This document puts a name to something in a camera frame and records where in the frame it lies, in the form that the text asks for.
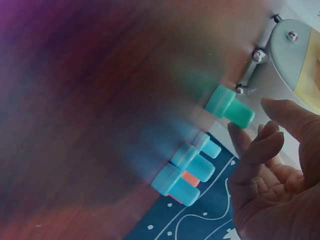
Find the metal bolt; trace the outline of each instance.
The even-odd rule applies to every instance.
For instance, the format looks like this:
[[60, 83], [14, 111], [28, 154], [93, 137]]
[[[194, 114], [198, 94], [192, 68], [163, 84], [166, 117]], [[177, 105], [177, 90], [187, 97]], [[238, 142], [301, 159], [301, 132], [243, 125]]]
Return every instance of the metal bolt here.
[[240, 83], [235, 87], [235, 91], [239, 95], [247, 95], [249, 92], [249, 87]]
[[284, 19], [280, 14], [275, 14], [272, 18], [276, 24], [280, 23]]
[[267, 61], [267, 54], [262, 49], [255, 49], [252, 53], [252, 60], [256, 64], [263, 64]]
[[288, 33], [287, 37], [286, 37], [290, 42], [294, 43], [296, 41], [298, 41], [298, 34], [294, 31], [291, 31]]

